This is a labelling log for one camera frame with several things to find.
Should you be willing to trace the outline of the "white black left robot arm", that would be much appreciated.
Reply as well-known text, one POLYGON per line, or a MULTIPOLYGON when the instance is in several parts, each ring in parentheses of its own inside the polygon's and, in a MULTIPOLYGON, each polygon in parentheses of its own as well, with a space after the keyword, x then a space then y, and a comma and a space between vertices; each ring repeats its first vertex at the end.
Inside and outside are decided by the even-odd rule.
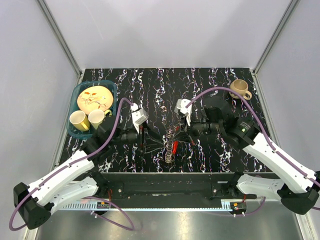
POLYGON ((68 160, 44 177, 30 183, 18 183, 13 188, 14 211, 9 228, 19 214, 24 227, 30 230, 43 225, 56 211, 76 200, 95 196, 103 198, 109 190, 108 182, 92 169, 100 165, 108 151, 117 144, 137 144, 143 153, 163 148, 162 137, 146 122, 120 129, 116 116, 107 116, 93 135, 68 160))

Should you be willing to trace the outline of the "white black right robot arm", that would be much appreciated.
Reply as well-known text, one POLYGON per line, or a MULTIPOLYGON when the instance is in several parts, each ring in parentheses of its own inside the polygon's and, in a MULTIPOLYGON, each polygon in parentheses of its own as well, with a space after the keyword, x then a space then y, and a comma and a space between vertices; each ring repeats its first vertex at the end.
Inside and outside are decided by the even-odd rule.
POLYGON ((184 123, 175 138, 194 144, 200 136, 220 136, 224 141, 258 159, 277 179, 236 172, 220 191, 223 196, 240 198, 256 195, 280 201, 290 211, 304 215, 314 208, 320 196, 320 176, 294 160, 264 135, 256 122, 235 116, 229 103, 219 97, 206 100, 205 118, 192 121, 188 99, 178 99, 175 110, 184 123))

